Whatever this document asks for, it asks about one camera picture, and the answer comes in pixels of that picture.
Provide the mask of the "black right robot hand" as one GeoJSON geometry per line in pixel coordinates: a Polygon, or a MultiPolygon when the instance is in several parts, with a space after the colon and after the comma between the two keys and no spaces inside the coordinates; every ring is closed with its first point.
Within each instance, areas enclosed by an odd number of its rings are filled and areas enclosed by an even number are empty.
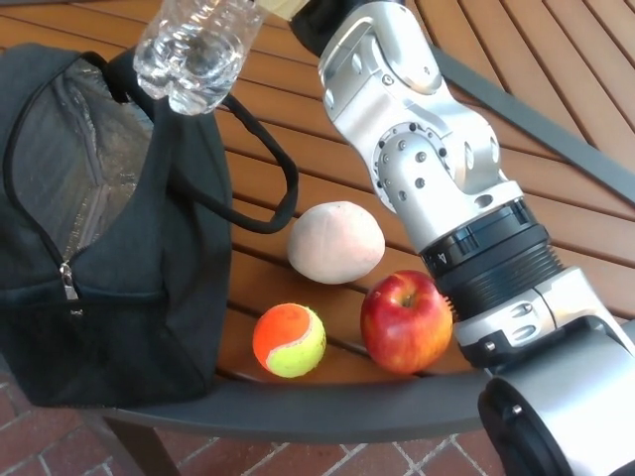
{"type": "Polygon", "coordinates": [[[336,30],[362,1],[256,0],[255,4],[285,20],[302,46],[320,57],[336,30]]]}

